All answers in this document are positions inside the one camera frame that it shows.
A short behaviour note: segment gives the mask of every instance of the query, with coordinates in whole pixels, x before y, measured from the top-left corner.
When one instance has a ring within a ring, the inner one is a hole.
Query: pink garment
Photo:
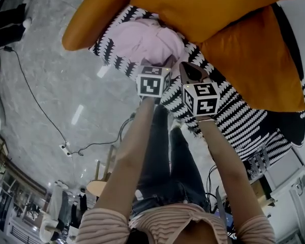
[[[152,65],[157,65],[171,55],[178,60],[184,52],[184,44],[176,32],[161,27],[153,19],[121,23],[112,27],[108,37],[114,42],[114,53],[132,62],[141,62],[145,58]]]

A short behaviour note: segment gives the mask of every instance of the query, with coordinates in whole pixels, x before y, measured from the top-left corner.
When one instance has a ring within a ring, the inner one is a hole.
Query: pink striped shirt
[[[91,209],[81,221],[76,239],[78,244],[125,244],[130,229],[147,234],[149,244],[172,244],[190,221],[208,223],[219,244],[228,243],[224,222],[206,213],[194,204],[172,204],[149,209],[134,217],[130,223],[118,212],[107,209]],[[238,238],[249,243],[276,243],[273,229],[265,216],[257,216],[245,222]]]

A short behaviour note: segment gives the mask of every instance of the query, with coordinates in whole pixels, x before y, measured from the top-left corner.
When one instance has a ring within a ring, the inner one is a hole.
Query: tile floor
[[[3,10],[22,0],[6,0]],[[32,0],[28,15],[33,23],[24,38],[13,44],[29,84],[43,109],[60,128],[70,150],[92,142],[112,141],[123,121],[138,107],[135,84],[115,69],[97,76],[102,66],[87,50],[65,51],[61,38],[82,0]],[[96,162],[106,162],[108,145],[92,146],[73,162],[59,148],[64,141],[35,104],[13,53],[1,52],[0,96],[7,125],[2,129],[12,161],[38,183],[50,189],[61,179],[71,187],[94,177]],[[78,122],[72,118],[79,105]],[[214,164],[205,142],[184,131],[204,183]],[[212,174],[213,189],[221,185]]]

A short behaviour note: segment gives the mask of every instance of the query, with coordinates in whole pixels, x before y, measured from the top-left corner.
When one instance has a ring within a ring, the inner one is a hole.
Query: black and white blanket
[[[135,80],[138,75],[139,63],[130,62],[126,58],[115,55],[113,53],[114,43],[108,38],[108,33],[112,27],[137,18],[158,19],[158,15],[141,8],[127,6],[116,16],[95,45],[89,49],[107,64],[124,72],[132,80]],[[221,101],[219,112],[214,116],[214,119],[217,120],[223,135],[243,160],[250,179],[264,173],[266,168],[284,156],[293,144],[302,146],[305,133],[305,111],[274,113],[250,108],[226,78],[204,58],[199,47],[190,43],[181,34],[178,35],[182,37],[185,51],[189,57],[188,61],[205,69],[210,78],[218,84]],[[302,67],[297,66],[297,68],[303,91],[305,91]],[[180,77],[172,78],[170,88],[162,96],[161,104],[176,118],[184,121],[190,131],[202,137],[195,118],[182,103]]]

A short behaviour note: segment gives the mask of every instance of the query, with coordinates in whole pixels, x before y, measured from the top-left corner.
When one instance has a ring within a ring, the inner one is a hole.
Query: wooden chair
[[[91,194],[93,194],[94,196],[100,197],[103,190],[104,190],[106,182],[111,175],[111,173],[108,172],[108,169],[109,169],[109,166],[110,166],[110,163],[111,163],[111,159],[115,155],[115,153],[116,153],[116,147],[114,145],[111,145],[110,150],[108,152],[108,156],[107,156],[104,175],[103,175],[103,178],[101,180],[98,180],[98,173],[99,173],[99,170],[100,170],[101,161],[97,162],[95,178],[94,178],[94,180],[90,181],[89,184],[87,184],[87,190]]]

